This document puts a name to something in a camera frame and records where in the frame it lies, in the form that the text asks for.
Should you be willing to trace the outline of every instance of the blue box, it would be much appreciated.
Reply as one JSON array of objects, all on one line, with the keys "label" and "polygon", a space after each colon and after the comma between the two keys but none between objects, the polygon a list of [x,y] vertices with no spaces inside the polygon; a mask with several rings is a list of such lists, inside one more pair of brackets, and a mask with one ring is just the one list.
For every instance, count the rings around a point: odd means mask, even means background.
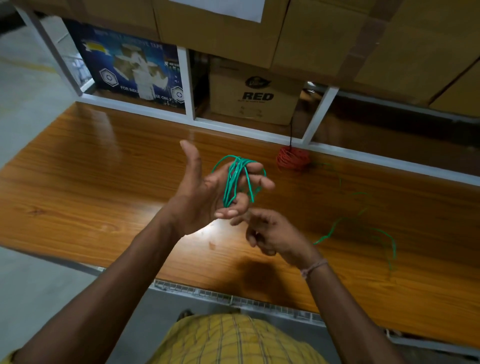
[{"label": "blue box", "polygon": [[63,22],[98,88],[185,109],[177,46]]}]

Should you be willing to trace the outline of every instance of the yellow shirt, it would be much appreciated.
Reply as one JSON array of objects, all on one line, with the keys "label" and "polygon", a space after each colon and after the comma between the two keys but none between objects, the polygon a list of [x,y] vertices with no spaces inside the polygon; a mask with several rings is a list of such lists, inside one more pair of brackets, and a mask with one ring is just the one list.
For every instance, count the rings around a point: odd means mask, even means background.
[{"label": "yellow shirt", "polygon": [[[1,364],[10,363],[11,355]],[[319,363],[309,344],[245,315],[194,315],[181,319],[147,364]]]}]

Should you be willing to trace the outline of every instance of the torn paper on box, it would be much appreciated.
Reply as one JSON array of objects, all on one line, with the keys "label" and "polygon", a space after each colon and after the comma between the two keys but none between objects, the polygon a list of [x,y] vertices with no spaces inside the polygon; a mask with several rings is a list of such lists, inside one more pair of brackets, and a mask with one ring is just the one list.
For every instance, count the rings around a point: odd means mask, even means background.
[{"label": "torn paper on box", "polygon": [[261,23],[265,0],[170,0],[195,8]]}]

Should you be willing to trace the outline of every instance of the red wire coil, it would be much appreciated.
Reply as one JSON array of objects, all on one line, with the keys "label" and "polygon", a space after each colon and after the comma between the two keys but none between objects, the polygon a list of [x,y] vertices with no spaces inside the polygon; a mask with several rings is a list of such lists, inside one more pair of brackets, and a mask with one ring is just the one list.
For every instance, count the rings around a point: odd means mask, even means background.
[{"label": "red wire coil", "polygon": [[311,163],[307,150],[284,146],[276,157],[276,165],[279,169],[303,171]]}]

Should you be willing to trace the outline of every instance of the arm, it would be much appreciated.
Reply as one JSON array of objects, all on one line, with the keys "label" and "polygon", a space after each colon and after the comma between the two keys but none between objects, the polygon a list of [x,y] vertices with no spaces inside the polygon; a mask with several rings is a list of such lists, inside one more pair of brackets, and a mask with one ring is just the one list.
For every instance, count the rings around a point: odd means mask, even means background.
[{"label": "arm", "polygon": [[[187,167],[176,195],[134,238],[125,252],[90,286],[53,316],[13,358],[18,363],[104,363],[134,309],[176,242],[216,218],[243,214],[248,196],[237,193],[228,208],[222,198],[229,164],[202,178],[198,150],[182,141]],[[250,180],[264,188],[274,184],[247,165]],[[239,188],[246,182],[242,179]]]},{"label": "arm", "polygon": [[[289,264],[308,269],[321,253],[290,222],[275,211],[250,209],[232,220],[248,222],[247,239],[266,255],[277,252]],[[307,284],[344,363],[404,364],[405,360],[367,316],[328,264],[311,271]]]}]

